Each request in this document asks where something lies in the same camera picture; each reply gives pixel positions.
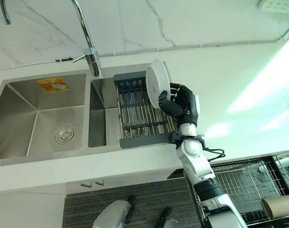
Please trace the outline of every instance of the cabinet handle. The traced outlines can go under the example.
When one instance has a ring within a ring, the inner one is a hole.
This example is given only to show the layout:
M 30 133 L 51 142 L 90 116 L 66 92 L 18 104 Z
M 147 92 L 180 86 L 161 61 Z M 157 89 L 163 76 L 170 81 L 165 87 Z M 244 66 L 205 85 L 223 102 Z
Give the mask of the cabinet handle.
M 104 186 L 105 185 L 105 179 L 102 179 L 102 182 L 95 181 L 95 184 L 100 185 L 100 186 Z
M 87 187 L 87 188 L 92 188 L 93 187 L 93 183 L 90 182 L 90 184 L 84 184 L 84 183 L 81 183 L 80 184 L 82 187 Z

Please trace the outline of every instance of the shoe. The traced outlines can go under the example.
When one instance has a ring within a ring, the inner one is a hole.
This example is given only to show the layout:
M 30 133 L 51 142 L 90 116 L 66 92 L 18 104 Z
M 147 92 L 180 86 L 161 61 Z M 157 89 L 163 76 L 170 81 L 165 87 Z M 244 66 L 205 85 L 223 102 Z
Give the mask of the shoe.
M 163 228 L 165 221 L 167 220 L 168 217 L 170 217 L 171 213 L 172 209 L 170 207 L 165 208 L 162 214 L 160 215 L 159 220 L 155 225 L 155 228 Z
M 129 224 L 131 222 L 132 214 L 136 206 L 136 196 L 129 196 L 126 201 L 129 202 L 129 204 L 131 204 L 131 208 L 125 217 L 125 224 Z

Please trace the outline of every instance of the floor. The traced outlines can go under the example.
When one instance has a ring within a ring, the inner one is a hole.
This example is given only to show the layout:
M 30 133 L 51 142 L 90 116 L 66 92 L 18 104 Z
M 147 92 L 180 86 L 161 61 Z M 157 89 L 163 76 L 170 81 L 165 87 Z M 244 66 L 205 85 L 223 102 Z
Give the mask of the floor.
M 185 228 L 197 228 L 197 217 L 184 179 L 138 184 L 107 190 L 67 195 L 63 228 L 92 228 L 99 213 L 115 200 L 137 196 L 132 221 L 126 228 L 154 228 L 165 207 Z

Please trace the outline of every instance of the yellow label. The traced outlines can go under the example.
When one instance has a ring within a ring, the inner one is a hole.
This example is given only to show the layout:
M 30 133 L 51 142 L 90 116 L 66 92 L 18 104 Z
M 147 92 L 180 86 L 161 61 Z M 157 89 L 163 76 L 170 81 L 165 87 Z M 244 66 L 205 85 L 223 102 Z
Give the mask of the yellow label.
M 67 84 L 61 77 L 40 79 L 37 80 L 37 82 L 47 93 L 69 90 Z

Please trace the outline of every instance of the chrome faucet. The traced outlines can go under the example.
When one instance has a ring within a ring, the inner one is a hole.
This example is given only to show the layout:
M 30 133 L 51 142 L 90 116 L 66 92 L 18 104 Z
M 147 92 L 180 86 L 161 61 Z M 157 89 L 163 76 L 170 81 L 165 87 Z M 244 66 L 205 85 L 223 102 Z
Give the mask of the chrome faucet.
M 100 67 L 99 67 L 100 66 L 100 62 L 99 62 L 99 58 L 98 58 L 98 53 L 96 52 L 96 49 L 95 49 L 95 47 L 93 45 L 91 36 L 90 36 L 90 34 L 88 32 L 86 20 L 85 20 L 85 18 L 83 16 L 83 12 L 82 12 L 79 0 L 72 0 L 72 2 L 73 2 L 73 5 L 75 7 L 75 10 L 76 10 L 76 12 L 78 14 L 78 18 L 79 18 L 81 27 L 82 27 L 83 32 L 84 32 L 84 36 L 85 36 L 85 38 L 87 40 L 87 44 L 88 44 L 88 48 L 83 50 L 83 55 L 78 57 L 78 58 L 76 58 L 75 60 L 73 60 L 73 62 L 77 62 L 78 60 L 80 60 L 80 59 L 85 57 L 86 60 L 87 60 L 89 69 L 92 72 L 92 75 L 99 76 L 101 70 L 100 70 Z M 5 0 L 0 0 L 0 15 L 1 15 L 1 18 L 2 18 L 2 20 L 4 22 L 4 24 L 6 24 L 6 25 L 10 25 L 11 24 L 11 20 L 10 20 L 10 18 L 8 16 L 8 13 L 7 13 L 7 10 L 6 10 Z

